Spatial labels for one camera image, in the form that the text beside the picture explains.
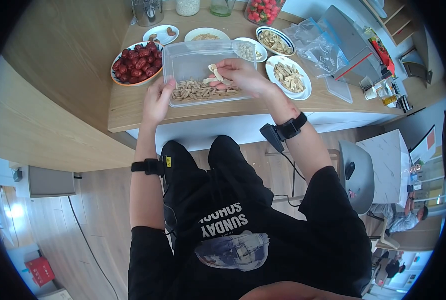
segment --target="wooden counter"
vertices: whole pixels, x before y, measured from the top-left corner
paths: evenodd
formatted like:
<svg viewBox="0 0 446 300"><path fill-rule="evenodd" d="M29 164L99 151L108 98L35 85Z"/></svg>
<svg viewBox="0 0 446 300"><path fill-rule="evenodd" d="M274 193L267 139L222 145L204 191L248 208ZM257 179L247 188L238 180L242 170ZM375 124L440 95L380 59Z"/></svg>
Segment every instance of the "wooden counter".
<svg viewBox="0 0 446 300"><path fill-rule="evenodd" d="M196 15L190 17L182 17L174 10L165 10L164 15L163 21L155 26L171 24L178 27L180 34L174 43L183 42L184 36L189 31L198 27L220 29L231 39L239 37L256 39L255 31L258 26L247 21L243 16L243 11L240 10L233 10L232 15L229 17L211 15L209 9L204 8ZM275 28L283 29L289 27L291 23L282 19L276 19L273 24ZM122 49L141 41L143 34L150 28L152 27L130 26L126 33ZM304 69L304 64L301 63L297 55L293 55L291 59L299 63ZM258 63L258 71L267 77L264 63ZM308 76L310 77L312 85L310 98L304 101L294 101L296 106L302 111L348 111L404 115L400 109L384 106L379 99L365 100L363 90L352 85L350 85L350 91L353 97L353 103L350 104L329 93L323 79L317 80L309 73ZM150 84L137 87L125 87L113 83L108 119L109 131L115 133L139 127L142 118L142 103L149 86ZM265 113L268 113L265 104L260 99L253 98L179 108L170 107L163 123Z"/></svg>

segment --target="black wrist strap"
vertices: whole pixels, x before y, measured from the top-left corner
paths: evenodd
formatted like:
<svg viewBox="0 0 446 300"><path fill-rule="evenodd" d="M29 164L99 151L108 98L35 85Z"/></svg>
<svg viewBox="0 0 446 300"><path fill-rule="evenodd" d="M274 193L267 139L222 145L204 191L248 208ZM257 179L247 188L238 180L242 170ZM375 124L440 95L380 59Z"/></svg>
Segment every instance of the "black wrist strap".
<svg viewBox="0 0 446 300"><path fill-rule="evenodd" d="M137 161L131 164L132 172L143 172L146 175L159 175L163 177L164 175L164 165L163 162L155 158L147 158L145 161Z"/></svg>
<svg viewBox="0 0 446 300"><path fill-rule="evenodd" d="M284 140L291 139L293 136L299 134L301 132L300 128L307 120L304 113L300 113L296 119L292 118L288 122L276 126L280 141L284 142Z"/></svg>

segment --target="jar of oats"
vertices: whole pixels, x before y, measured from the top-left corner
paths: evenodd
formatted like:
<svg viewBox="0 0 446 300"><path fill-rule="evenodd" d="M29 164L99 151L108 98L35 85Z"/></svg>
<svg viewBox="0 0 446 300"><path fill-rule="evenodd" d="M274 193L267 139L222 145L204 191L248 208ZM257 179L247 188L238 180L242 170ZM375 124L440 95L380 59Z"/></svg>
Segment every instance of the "jar of oats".
<svg viewBox="0 0 446 300"><path fill-rule="evenodd" d="M176 0L176 12L181 16L192 16L199 11L199 0Z"/></svg>

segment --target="white bowl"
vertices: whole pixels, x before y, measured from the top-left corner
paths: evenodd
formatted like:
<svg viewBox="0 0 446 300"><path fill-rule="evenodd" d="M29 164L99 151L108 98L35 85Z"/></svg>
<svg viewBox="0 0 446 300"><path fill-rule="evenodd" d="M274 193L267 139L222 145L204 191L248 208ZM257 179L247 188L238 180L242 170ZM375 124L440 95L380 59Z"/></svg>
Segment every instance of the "white bowl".
<svg viewBox="0 0 446 300"><path fill-rule="evenodd" d="M278 62L281 62L282 64L289 65L289 66L295 65L298 72L301 75L303 75L303 78L301 79L301 81L303 83L303 86L306 87L303 92L293 93L292 91L290 91L286 87L284 87L278 81L278 79L276 79L276 76L274 73L274 68L269 63L273 63L274 65L277 65ZM290 59L288 57L274 55L274 56L268 58L268 60L266 61L266 64L265 64L265 68L266 68L266 74L268 75L269 81L276 83L276 85L279 86L280 89L283 91L283 93L285 93L286 96L288 96L290 99L305 100L310 97L310 95L311 95L311 81L308 78L308 75L306 74L306 72L303 70L303 68L297 62L293 61L292 59Z"/></svg>
<svg viewBox="0 0 446 300"><path fill-rule="evenodd" d="M209 28L209 27L201 27L193 29L192 31L188 32L184 36L185 42L191 42L192 39L194 39L198 35L203 34L211 34L214 36L219 37L220 39L230 39L229 36L226 35L226 33L222 32L221 30L215 29L215 28Z"/></svg>
<svg viewBox="0 0 446 300"><path fill-rule="evenodd" d="M266 51L265 47L263 47L263 45L258 43L258 41L254 40L252 38L249 38L249 37L239 37L234 40L250 42L253 45L255 45L255 50L262 54L262 57L260 59L256 60L257 63L262 63L268 58L268 52Z"/></svg>
<svg viewBox="0 0 446 300"><path fill-rule="evenodd" d="M265 45L262 42L262 40L259 38L259 34L263 30L270 30L270 31L273 31L274 33L276 33L277 35L279 35L281 37L281 39L283 40L283 42L285 42L286 45L288 45L291 48L291 53L290 54L280 53L280 52L274 51L273 49L271 49L270 47ZM284 34L283 32L281 32L278 29L274 29L273 27L261 26L261 27L256 28L256 38L258 39L258 42L260 42L263 45L263 47L265 47L268 51L273 52L274 54L281 55L281 56L292 56L293 54L296 53L296 47L294 46L291 39L286 34Z"/></svg>
<svg viewBox="0 0 446 300"><path fill-rule="evenodd" d="M129 46L129 47L127 47L126 49L129 49L129 50L135 50L135 46L136 45L142 45L142 46L146 46L148 44L148 42L139 42L139 43L136 43L136 44L133 44L133 45L131 45L131 46ZM164 46L163 45L161 45L160 43L158 43L158 42L155 42L155 45L156 45L156 48L159 50L159 51L163 51L163 48L164 48ZM116 84L118 84L118 85L120 85L120 86L124 86L124 87L138 87L138 86L142 86L142 85L144 85L144 84L147 84L148 82L150 82L150 81L152 81L154 78L156 78L157 76L158 76L158 74L163 70L163 66L161 66L161 68L153 75L153 76L151 76L151 77L149 77L148 79L145 79L145 80L143 80L143 81L140 81L140 82L137 82L137 83L124 83L124 82L121 82L121 80L119 79L119 78L117 78L115 75L114 75L114 71L113 71L113 64L118 60L118 59L120 59L120 57L121 57L121 54L123 53L123 51L121 51L114 59L113 59L113 62L111 63L111 66L110 66L110 76L111 76L111 78L112 78L112 80L116 83Z"/></svg>
<svg viewBox="0 0 446 300"><path fill-rule="evenodd" d="M176 34L173 36L168 35L168 33L166 32L166 29L168 27L171 27L171 30L173 32L175 32ZM157 34L156 39L160 40L161 45L168 45L169 43L174 41L180 35L180 30L178 28L174 27L173 25L156 26L156 27L153 27L150 30L148 30L145 33L145 35L143 35L143 41L149 41L149 36L154 33Z"/></svg>

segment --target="person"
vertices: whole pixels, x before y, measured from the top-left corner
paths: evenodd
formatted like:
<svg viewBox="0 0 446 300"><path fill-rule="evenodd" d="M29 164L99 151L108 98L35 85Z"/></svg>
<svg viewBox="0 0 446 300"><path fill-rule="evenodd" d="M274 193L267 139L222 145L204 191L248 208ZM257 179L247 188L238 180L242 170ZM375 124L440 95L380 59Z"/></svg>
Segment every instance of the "person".
<svg viewBox="0 0 446 300"><path fill-rule="evenodd" d="M386 265L385 271L388 274L388 278L393 278L397 273L403 273L404 270L406 270L406 266L403 263L403 265L400 266L401 262L402 262L402 255L403 255L403 251L400 251L395 257L394 259L390 260L388 262L388 264ZM381 259L383 258L388 258L389 257L389 251L386 251L385 254L383 254L381 256L381 258L378 260L378 263L381 261Z"/></svg>
<svg viewBox="0 0 446 300"><path fill-rule="evenodd" d="M280 88L242 59L225 59L217 67L264 102L276 124L300 116ZM226 87L219 81L211 85ZM148 88L135 162L157 158L156 127L174 87L174 79L165 85L160 78ZM128 299L361 297L371 278L364 224L312 125L304 123L286 144L308 183L298 208L307 221L271 208L273 193L229 136L211 145L208 172L198 169L182 145L167 142L161 155L171 158L172 174L164 195L157 175L133 172Z"/></svg>
<svg viewBox="0 0 446 300"><path fill-rule="evenodd" d="M408 231L428 217L428 207L426 206L420 208L417 213L412 212L414 210L414 194L414 191L408 194L404 213L396 212L394 203L373 204L370 207L370 212L381 213L388 219L387 233Z"/></svg>

